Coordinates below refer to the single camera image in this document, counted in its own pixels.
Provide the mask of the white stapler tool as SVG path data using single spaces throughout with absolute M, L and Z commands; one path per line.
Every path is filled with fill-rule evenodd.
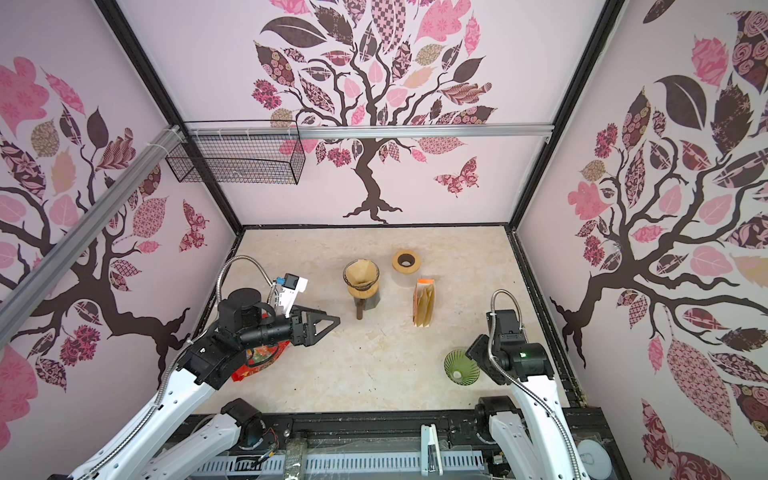
M 442 476 L 444 468 L 436 425 L 423 424 L 420 431 L 420 473 L 423 477 L 431 474 Z

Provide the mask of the wooden ring dripper holder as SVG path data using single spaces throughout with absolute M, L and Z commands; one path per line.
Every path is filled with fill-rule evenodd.
M 349 294 L 356 299 L 369 299 L 378 294 L 379 282 L 367 282 L 358 285 L 348 285 Z

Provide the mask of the aluminium rail back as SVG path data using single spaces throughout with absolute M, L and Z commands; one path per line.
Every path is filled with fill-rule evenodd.
M 347 139 L 347 138 L 437 138 L 437 137 L 544 137 L 549 138 L 554 126 L 544 123 L 509 123 L 477 125 L 406 125 L 406 126 L 215 126 L 214 128 L 192 128 L 193 136 L 235 136 L 245 135 L 287 135 L 301 139 Z

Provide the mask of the green ribbed glass dripper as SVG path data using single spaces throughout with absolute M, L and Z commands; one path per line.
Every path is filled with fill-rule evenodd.
M 462 350 L 452 350 L 443 361 L 443 369 L 449 380 L 460 386 L 474 384 L 480 376 L 480 368 Z

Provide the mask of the aluminium rail left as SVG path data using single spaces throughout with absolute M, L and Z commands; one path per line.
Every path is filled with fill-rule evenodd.
M 169 126 L 147 144 L 138 158 L 127 168 L 115 184 L 109 188 L 78 223 L 72 227 L 42 258 L 1 305 L 1 344 L 6 345 L 35 308 L 69 271 L 91 241 L 107 225 L 131 193 L 182 141 L 178 126 Z

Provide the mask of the translucent plastic cup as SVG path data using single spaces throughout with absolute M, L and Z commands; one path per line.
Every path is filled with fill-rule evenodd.
M 403 273 L 395 270 L 392 273 L 392 279 L 401 288 L 414 289 L 418 282 L 419 274 L 417 272 Z

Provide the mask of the aluminium rail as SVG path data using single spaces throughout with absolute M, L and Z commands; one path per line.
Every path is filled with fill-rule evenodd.
M 72 227 L 42 258 L 1 305 L 1 344 L 6 345 L 35 308 L 69 271 L 91 241 L 107 225 L 131 193 L 182 141 L 178 126 L 169 126 L 147 144 L 138 158 L 127 168 L 115 184 L 109 188 L 78 223 Z
M 477 125 L 406 125 L 406 126 L 215 126 L 214 128 L 192 128 L 193 136 L 235 136 L 245 135 L 287 135 L 301 139 L 347 139 L 347 138 L 437 138 L 437 137 L 544 137 L 549 138 L 554 126 L 544 123 L 509 123 Z

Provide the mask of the orange coffee filter pack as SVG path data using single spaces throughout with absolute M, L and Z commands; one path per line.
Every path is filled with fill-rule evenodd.
M 435 304 L 435 280 L 419 279 L 413 295 L 413 324 L 428 327 L 431 324 Z

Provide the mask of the red snack bag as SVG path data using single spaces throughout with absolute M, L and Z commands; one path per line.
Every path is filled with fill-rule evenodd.
M 290 343 L 284 341 L 278 343 L 276 346 L 261 346 L 253 350 L 247 350 L 245 364 L 231 375 L 231 379 L 234 382 L 240 382 L 245 378 L 268 368 L 279 359 L 289 346 Z

